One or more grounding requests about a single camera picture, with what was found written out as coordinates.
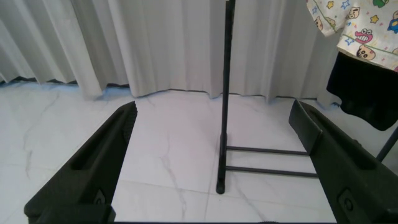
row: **cartoon character print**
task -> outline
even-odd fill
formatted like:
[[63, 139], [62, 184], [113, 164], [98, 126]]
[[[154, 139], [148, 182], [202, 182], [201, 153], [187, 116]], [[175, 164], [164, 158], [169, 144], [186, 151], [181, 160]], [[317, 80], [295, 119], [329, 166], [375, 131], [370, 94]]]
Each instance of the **cartoon character print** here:
[[385, 6], [389, 0], [373, 0], [373, 6], [377, 6], [379, 8]]
[[319, 16], [314, 20], [314, 23], [320, 31], [323, 30], [323, 24]]
[[369, 43], [373, 39], [371, 29], [362, 29], [361, 32], [355, 31], [355, 41], [360, 44]]
[[326, 21], [328, 21], [328, 23], [335, 28], [336, 26], [336, 21], [334, 21], [333, 19], [330, 19], [329, 17], [325, 17]]
[[349, 13], [348, 13], [346, 19], [356, 19], [356, 18], [358, 18], [360, 10], [361, 10], [360, 7], [352, 7], [349, 10]]
[[376, 53], [369, 47], [365, 47], [365, 45], [361, 45], [361, 46], [359, 46], [359, 49], [356, 52], [356, 56], [366, 59], [366, 60], [372, 60], [375, 58]]
[[392, 30], [395, 34], [398, 33], [398, 11], [393, 13], [392, 20], [390, 21], [387, 30]]

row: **shirt sleeve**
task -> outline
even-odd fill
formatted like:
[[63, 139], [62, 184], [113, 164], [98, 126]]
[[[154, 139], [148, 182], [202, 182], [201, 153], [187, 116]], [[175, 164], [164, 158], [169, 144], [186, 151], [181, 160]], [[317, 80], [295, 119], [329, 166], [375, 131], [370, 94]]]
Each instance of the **shirt sleeve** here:
[[358, 7], [353, 7], [353, 0], [307, 0], [307, 7], [315, 25], [325, 36], [330, 36], [343, 28], [347, 19], [359, 16]]

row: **white curtain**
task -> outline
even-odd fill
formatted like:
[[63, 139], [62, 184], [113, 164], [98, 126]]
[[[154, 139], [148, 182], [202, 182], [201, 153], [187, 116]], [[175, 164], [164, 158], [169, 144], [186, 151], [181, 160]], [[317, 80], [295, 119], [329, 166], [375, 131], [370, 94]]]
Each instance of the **white curtain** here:
[[[222, 92], [225, 0], [0, 1], [0, 76], [108, 83], [134, 96]], [[304, 1], [237, 0], [230, 92], [337, 101], [326, 91], [338, 35], [326, 39]]]

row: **blue star print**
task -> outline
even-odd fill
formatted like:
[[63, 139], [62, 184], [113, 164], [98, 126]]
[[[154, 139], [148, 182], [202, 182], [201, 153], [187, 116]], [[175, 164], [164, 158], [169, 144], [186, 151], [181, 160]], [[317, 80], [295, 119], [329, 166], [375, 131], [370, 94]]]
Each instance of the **blue star print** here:
[[346, 9], [349, 6], [349, 0], [343, 2], [343, 4], [341, 5], [342, 8]]
[[351, 38], [347, 38], [347, 39], [345, 40], [345, 42], [347, 42], [347, 45], [349, 46], [350, 44], [352, 44], [352, 43], [354, 42], [354, 40], [351, 39]]

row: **yellow star print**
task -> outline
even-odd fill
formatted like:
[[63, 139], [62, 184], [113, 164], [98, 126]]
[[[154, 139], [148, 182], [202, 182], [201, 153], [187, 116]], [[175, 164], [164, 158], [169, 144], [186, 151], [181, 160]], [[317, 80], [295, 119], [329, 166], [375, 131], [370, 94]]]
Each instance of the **yellow star print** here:
[[376, 23], [379, 20], [377, 15], [371, 17], [371, 23]]
[[330, 8], [332, 8], [333, 7], [333, 1], [330, 1], [330, 2], [328, 2], [328, 5], [326, 6], [328, 9], [330, 9]]

